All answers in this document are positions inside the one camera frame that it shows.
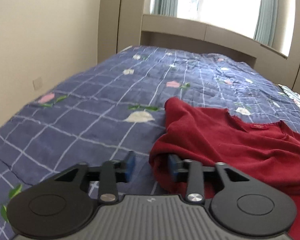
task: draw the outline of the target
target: silver bolt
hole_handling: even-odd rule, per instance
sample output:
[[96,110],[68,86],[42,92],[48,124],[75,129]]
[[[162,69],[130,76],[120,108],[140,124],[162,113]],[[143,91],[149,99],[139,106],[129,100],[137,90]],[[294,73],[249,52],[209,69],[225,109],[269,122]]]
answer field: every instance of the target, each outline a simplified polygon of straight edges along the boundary
[[113,202],[113,201],[116,200],[116,197],[115,197],[115,195],[113,195],[113,194],[106,193],[106,194],[102,194],[102,195],[100,196],[100,199],[101,199],[102,201],[104,201],[104,202]]
[[191,193],[187,196],[187,199],[191,202],[200,202],[203,200],[203,196],[198,193]]

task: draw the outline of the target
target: gray base plate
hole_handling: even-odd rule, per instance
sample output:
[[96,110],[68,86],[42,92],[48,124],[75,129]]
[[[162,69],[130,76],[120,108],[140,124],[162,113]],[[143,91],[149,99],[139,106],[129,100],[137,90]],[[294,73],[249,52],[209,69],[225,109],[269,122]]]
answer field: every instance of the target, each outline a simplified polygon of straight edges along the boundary
[[[122,202],[103,206],[79,232],[60,240],[250,240],[217,226],[201,206],[178,195],[126,195]],[[287,235],[273,240],[291,240]],[[15,240],[29,240],[16,236]]]

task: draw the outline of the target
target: bed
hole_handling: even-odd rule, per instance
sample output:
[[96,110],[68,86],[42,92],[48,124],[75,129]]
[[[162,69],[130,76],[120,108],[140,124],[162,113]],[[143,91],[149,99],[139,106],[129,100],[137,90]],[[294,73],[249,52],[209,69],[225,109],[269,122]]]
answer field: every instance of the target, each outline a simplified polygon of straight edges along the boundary
[[[165,132],[164,103],[170,97],[228,108],[245,122],[281,119],[300,133],[300,109],[280,88],[220,54],[130,47],[52,92],[63,100],[31,102],[0,128],[0,240],[14,235],[2,210],[11,192],[79,162],[100,165],[133,150],[135,172],[131,183],[118,185],[120,195],[164,193],[154,181],[148,153]],[[89,194],[97,192],[93,183]]]

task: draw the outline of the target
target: beige wall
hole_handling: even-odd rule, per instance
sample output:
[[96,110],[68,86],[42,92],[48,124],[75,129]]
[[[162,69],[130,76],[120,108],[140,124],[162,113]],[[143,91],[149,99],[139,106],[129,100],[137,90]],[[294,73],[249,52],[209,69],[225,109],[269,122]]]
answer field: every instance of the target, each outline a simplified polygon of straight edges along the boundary
[[[0,0],[0,126],[97,61],[100,0]],[[42,78],[34,91],[33,80]]]

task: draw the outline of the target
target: red sweater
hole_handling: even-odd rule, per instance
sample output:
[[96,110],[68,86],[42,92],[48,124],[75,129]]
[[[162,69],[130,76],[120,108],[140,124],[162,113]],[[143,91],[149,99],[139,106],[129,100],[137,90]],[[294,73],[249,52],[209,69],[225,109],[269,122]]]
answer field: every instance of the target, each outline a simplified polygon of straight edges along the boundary
[[186,189],[184,183],[172,181],[166,153],[205,166],[227,163],[295,201],[298,214],[290,235],[300,240],[300,134],[283,121],[245,123],[227,109],[192,107],[177,98],[170,98],[165,110],[167,133],[156,141],[149,158],[161,187],[182,194]]

